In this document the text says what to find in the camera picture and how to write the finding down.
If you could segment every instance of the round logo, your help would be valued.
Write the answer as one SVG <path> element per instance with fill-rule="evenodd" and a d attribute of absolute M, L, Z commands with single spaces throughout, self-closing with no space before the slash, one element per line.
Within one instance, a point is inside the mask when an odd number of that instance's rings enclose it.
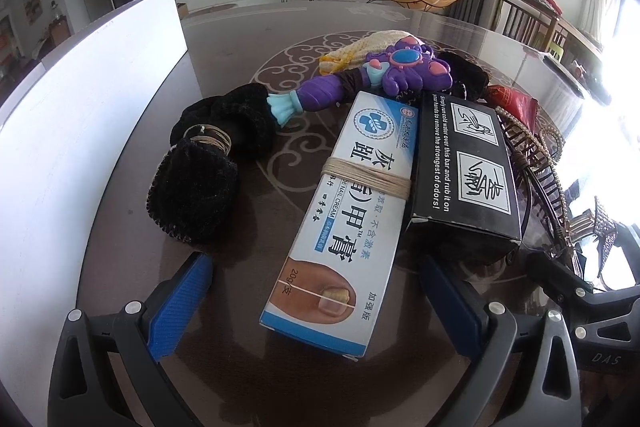
<path fill-rule="evenodd" d="M 353 117 L 353 124 L 360 134 L 374 140 L 383 140 L 394 133 L 393 119 L 379 109 L 363 109 Z"/>

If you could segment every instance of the black fuzzy object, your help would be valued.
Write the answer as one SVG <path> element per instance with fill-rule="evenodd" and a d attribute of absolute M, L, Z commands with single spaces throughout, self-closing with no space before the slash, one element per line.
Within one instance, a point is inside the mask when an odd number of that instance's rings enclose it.
<path fill-rule="evenodd" d="M 273 147 L 275 119 L 267 103 L 267 88 L 244 84 L 223 96 L 211 96 L 187 107 L 174 125 L 169 142 L 178 143 L 193 125 L 215 125 L 231 138 L 231 156 L 256 159 Z"/>
<path fill-rule="evenodd" d="M 489 85 L 489 75 L 480 66 L 452 52 L 440 52 L 438 58 L 444 60 L 451 68 L 453 96 L 466 98 L 469 102 L 476 102 L 482 97 L 484 88 Z"/>
<path fill-rule="evenodd" d="M 237 190 L 238 166 L 217 147 L 185 138 L 158 166 L 146 211 L 171 237 L 210 243 Z"/>

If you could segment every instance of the soap box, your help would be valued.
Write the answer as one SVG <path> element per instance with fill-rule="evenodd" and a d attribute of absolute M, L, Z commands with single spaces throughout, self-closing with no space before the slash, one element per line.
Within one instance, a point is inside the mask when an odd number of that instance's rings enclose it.
<path fill-rule="evenodd" d="M 431 253 L 492 264 L 519 247 L 511 163 L 495 111 L 425 94 L 408 237 Z"/>
<path fill-rule="evenodd" d="M 332 156 L 411 178 L 418 110 L 360 92 Z M 324 174 L 260 324 L 347 357 L 369 344 L 405 201 Z"/>

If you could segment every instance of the blue oval gem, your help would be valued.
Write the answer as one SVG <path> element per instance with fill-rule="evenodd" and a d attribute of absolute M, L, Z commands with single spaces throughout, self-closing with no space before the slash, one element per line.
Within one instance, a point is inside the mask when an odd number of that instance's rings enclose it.
<path fill-rule="evenodd" d="M 420 60 L 422 55 L 416 50 L 398 50 L 393 52 L 391 58 L 398 64 L 413 64 Z"/>

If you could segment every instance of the purple toy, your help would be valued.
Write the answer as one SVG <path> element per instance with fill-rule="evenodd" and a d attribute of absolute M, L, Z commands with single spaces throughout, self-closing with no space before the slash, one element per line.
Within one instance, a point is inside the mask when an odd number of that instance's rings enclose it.
<path fill-rule="evenodd" d="M 433 50 L 409 35 L 383 53 L 367 54 L 357 70 L 315 76 L 286 94 L 270 94 L 267 102 L 280 126 L 294 114 L 319 111 L 355 97 L 362 89 L 382 89 L 389 96 L 406 90 L 441 91 L 452 85 L 449 65 L 433 57 Z"/>

